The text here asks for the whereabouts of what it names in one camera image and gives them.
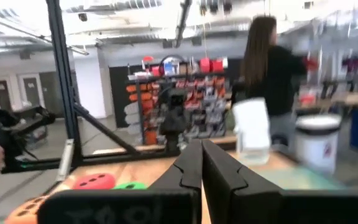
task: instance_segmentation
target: white bucket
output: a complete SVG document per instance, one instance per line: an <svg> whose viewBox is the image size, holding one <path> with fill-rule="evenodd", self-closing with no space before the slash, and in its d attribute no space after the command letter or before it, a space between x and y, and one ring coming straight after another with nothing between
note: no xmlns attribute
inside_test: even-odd
<svg viewBox="0 0 358 224"><path fill-rule="evenodd" d="M335 114L302 116L296 121L296 156L306 165L333 174L342 118Z"/></svg>

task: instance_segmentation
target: floor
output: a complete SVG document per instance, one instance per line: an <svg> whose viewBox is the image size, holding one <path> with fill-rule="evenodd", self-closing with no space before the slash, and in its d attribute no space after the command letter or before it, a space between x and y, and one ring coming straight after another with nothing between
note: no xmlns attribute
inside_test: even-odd
<svg viewBox="0 0 358 224"><path fill-rule="evenodd" d="M132 144L139 144L138 136L129 135L125 129L116 130L113 118L102 119L108 128L115 130L115 134ZM60 157L66 140L64 121L57 121L48 127L49 137L43 145L32 152L39 159ZM97 149L117 147L96 128L80 120L81 141L83 154L90 155ZM338 147L337 169L334 177L347 185L358 187L358 151L349 147L349 124L343 126ZM36 197L46 191L55 181L57 171L27 172L22 174L0 175L0 223L16 207L28 198Z"/></svg>

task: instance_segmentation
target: long brown hair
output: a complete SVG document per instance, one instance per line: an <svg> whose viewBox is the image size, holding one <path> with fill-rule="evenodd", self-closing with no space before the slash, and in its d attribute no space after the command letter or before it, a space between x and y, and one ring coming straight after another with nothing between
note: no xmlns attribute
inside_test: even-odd
<svg viewBox="0 0 358 224"><path fill-rule="evenodd" d="M259 16L252 21L240 69L246 86L260 83L263 80L267 71L267 54L272 32L276 26L276 18L270 16Z"/></svg>

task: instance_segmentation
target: green object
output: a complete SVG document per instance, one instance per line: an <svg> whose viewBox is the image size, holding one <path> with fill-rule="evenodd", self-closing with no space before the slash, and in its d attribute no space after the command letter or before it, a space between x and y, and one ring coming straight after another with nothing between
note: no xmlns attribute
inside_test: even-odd
<svg viewBox="0 0 358 224"><path fill-rule="evenodd" d="M139 183L139 182L129 182L126 184L120 184L114 188L116 189L122 189L122 190L143 190L147 189L145 184Z"/></svg>

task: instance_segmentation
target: woman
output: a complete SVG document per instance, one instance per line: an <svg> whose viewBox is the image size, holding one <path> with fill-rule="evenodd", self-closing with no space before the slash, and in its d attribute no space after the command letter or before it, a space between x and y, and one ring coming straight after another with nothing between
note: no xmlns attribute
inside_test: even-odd
<svg viewBox="0 0 358 224"><path fill-rule="evenodd" d="M276 43L276 19L269 16L255 18L249 29L241 81L245 83L245 98L265 98L271 136L279 135L290 143L295 130L292 114L295 91L291 78L306 75L307 69L301 57Z"/></svg>

